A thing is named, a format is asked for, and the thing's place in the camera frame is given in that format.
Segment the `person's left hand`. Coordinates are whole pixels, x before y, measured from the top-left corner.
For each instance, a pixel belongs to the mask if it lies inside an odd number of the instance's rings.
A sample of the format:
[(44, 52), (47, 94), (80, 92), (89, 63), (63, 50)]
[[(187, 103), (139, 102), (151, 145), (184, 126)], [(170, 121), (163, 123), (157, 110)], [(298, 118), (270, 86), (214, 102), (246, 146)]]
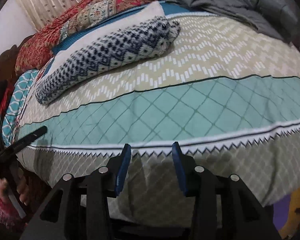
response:
[[(19, 182), (17, 184), (17, 192), (20, 194), (20, 201), (28, 205), (29, 203), (29, 187), (26, 183), (26, 178), (24, 176), (24, 172), (21, 168), (18, 168), (18, 177)], [(0, 199), (4, 204), (11, 204), (11, 201), (8, 197), (8, 181), (3, 178), (0, 179)]]

